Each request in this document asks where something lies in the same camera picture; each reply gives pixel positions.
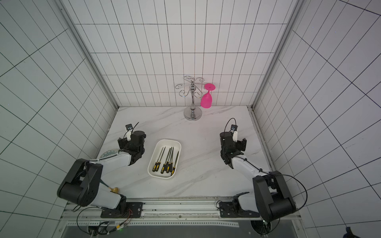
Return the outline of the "brass fitting near arm base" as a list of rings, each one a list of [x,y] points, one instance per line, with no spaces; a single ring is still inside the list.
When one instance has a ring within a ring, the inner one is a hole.
[[[117,194],[119,194],[119,192],[120,192],[120,189],[119,189],[118,187],[114,187],[114,188],[109,187],[109,189],[110,189],[110,191],[113,192],[113,193],[117,193]]]

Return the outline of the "file tool yellow black handle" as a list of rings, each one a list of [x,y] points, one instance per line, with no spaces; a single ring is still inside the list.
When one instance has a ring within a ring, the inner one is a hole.
[[[168,152],[168,154],[167,154],[167,157],[166,157],[166,161],[165,161],[165,163],[163,164],[163,167],[162,167],[162,170],[161,170],[161,173],[163,174],[164,172],[165,172],[165,170],[166,170],[166,163],[167,163],[167,160],[168,160],[168,155],[169,155],[169,152]]]

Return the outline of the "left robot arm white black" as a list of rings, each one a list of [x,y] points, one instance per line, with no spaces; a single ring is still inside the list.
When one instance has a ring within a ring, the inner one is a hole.
[[[143,131],[129,131],[119,138],[120,150],[114,156],[99,160],[76,160],[58,188],[57,196],[80,207],[89,205],[102,209],[101,218],[139,218],[141,202],[127,202],[127,198],[112,191],[102,176],[119,168],[131,166],[145,152]]]

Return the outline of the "white plastic storage tray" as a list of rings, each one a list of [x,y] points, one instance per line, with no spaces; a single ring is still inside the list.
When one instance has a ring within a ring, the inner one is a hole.
[[[164,146],[166,147],[166,149],[165,149],[165,152],[163,154],[159,170],[157,172],[153,172],[152,169],[153,169],[153,167],[155,165],[155,162],[158,159],[158,156],[159,156],[159,153],[160,153],[162,147],[164,147]],[[163,164],[166,161],[167,154],[168,154],[169,149],[171,147],[174,147],[173,164],[175,163],[176,155],[177,155],[177,152],[179,151],[179,157],[178,157],[177,166],[176,166],[175,172],[174,172],[174,174],[172,176],[171,176],[171,173],[166,173],[166,172],[164,172],[163,174],[161,173]],[[158,178],[158,179],[171,179],[171,178],[173,178],[175,176],[176,171],[178,170],[178,166],[179,166],[178,163],[180,161],[181,150],[182,150],[182,146],[181,146],[180,142],[178,142],[178,141],[169,140],[169,139],[162,139],[162,140],[160,140],[156,144],[156,147],[155,147],[155,149],[154,149],[154,151],[152,153],[152,157],[151,157],[150,163],[149,163],[148,168],[147,168],[148,174],[151,177]]]

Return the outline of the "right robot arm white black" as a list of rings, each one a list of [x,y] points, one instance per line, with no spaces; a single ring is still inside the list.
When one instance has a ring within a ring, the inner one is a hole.
[[[224,218],[262,218],[270,223],[297,211],[295,201],[284,176],[279,171],[266,172],[252,164],[243,154],[247,140],[235,138],[236,132],[220,134],[222,160],[252,182],[254,190],[233,196],[231,202],[220,202]]]

